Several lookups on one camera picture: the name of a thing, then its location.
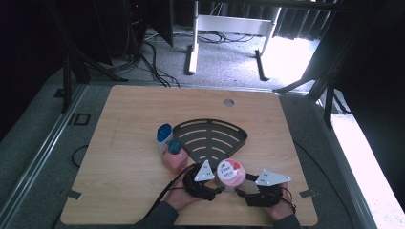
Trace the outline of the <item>black metal stand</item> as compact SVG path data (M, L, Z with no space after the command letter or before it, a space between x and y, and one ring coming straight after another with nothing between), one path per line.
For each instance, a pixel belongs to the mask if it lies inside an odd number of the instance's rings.
M75 44L66 23L64 22L60 12L58 11L57 4L54 0L42 0L47 9L47 12L52 17L55 24L58 36L56 40L62 45L62 49L65 51L66 56L63 61L63 107L61 113L65 114L68 112L69 108L73 104L72 95L72 75L75 76L79 84L87 85L91 81L85 65L89 64L96 70L102 72L104 75L108 76L110 79L117 82L127 82L120 76L117 76L106 68L102 67L100 64L96 63L95 60L83 53Z
M314 84L307 93L307 97L311 100L317 100L321 97L323 92L327 93L323 121L329 128L331 128L331 110L335 78L349 49L350 45L348 40L338 39L333 42L331 38L323 38L314 52L302 77L283 88L274 90L274 92L285 94L292 89L314 80Z

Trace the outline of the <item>dark curtain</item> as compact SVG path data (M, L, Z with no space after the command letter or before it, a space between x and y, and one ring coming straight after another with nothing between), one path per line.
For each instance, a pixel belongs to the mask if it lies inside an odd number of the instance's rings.
M325 34L333 13L324 10L298 10L282 8L277 19L275 36L316 40Z

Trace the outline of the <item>person's left hand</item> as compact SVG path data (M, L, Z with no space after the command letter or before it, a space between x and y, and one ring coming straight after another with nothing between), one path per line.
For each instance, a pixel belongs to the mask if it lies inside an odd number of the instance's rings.
M199 201L198 198L190 196L183 187L182 177L180 177L169 190L164 201L171 205L176 211L181 211L188 205Z

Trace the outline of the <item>black slotted corner rack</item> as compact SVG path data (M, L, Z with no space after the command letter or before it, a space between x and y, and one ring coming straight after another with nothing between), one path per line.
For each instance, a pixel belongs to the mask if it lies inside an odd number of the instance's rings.
M201 118L175 126L173 137L195 162L208 160L210 166L216 168L245 145L247 133L226 121Z

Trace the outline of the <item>person's right hand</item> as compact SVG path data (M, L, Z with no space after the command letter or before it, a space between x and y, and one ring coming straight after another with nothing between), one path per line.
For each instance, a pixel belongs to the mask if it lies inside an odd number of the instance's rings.
M265 211L273 222L275 220L282 219L286 216L294 214L291 195L288 190L288 184L286 182L281 183L280 187L283 194L282 199L279 201L278 204L272 207L265 208Z

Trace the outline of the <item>pink bottle with blue pump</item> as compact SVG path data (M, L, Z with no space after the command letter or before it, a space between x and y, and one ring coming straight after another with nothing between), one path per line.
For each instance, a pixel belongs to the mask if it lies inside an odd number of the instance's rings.
M163 165L175 175L178 175L188 165L188 153L182 148L181 143L170 140L167 150L163 153Z

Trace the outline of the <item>grey aluminium rail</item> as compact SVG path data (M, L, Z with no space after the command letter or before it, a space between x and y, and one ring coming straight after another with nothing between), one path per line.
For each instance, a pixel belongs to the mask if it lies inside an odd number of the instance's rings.
M11 195L0 210L0 227L6 228L7 225L11 223L32 185L35 183L35 180L45 165L48 157L52 153L54 145L60 138L69 120L72 118L75 108L84 95L86 88L86 85L77 86L73 94L71 105L64 114L61 114L58 117L49 134L40 145L40 148L35 152L31 163L18 180Z

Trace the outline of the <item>pink jar with white lid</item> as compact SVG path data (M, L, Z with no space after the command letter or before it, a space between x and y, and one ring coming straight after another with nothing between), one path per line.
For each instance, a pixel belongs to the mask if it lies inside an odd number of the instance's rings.
M224 187L226 192L233 192L236 187L245 181L245 167L236 159L227 158L217 166L217 183Z

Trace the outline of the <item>black computer tower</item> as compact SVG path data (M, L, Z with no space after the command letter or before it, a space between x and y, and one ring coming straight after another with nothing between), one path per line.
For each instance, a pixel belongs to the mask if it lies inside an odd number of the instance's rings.
M144 0L94 0L111 57L137 56L145 34Z

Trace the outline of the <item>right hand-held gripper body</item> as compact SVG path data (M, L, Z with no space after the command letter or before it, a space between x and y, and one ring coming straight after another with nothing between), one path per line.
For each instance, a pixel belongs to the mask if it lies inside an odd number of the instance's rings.
M250 198L245 198L245 202L250 207L272 207L282 199L280 184L290 182L291 177L278 174L264 169L254 182L259 190L256 194L251 194Z

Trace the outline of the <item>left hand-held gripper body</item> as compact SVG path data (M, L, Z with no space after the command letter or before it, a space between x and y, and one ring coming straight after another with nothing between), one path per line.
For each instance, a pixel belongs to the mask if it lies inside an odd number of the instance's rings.
M216 196L212 194L212 189L206 186L208 181L214 180L216 176L208 160L203 163L195 163L189 166L182 179L186 192L195 198L212 201Z

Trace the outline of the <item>black desk foot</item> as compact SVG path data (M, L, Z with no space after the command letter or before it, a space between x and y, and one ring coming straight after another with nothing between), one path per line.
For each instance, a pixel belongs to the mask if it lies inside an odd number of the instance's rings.
M269 78L265 76L264 66L261 58L261 53L259 50L255 50L255 59L258 66L258 73L261 81L268 81Z

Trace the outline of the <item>white bottle with blue cap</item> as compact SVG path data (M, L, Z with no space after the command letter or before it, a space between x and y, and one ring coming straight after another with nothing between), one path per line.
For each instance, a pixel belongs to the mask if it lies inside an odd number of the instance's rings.
M168 146L168 142L173 139L173 129L168 123L162 124L157 130L158 152L163 154Z

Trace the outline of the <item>white desk frame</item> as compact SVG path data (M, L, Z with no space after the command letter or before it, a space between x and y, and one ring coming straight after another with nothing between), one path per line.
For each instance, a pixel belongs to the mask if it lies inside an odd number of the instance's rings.
M265 53L266 47L270 39L273 37L277 19L281 12L281 7L275 8L275 14L271 19L252 19L228 16L204 15L199 13L199 0L194 0L193 3L193 43L190 48L189 62L187 72L194 74L197 71L197 63L199 56L198 35L200 31L214 31L225 33L238 33L247 35L263 36L265 42L259 50L262 55Z

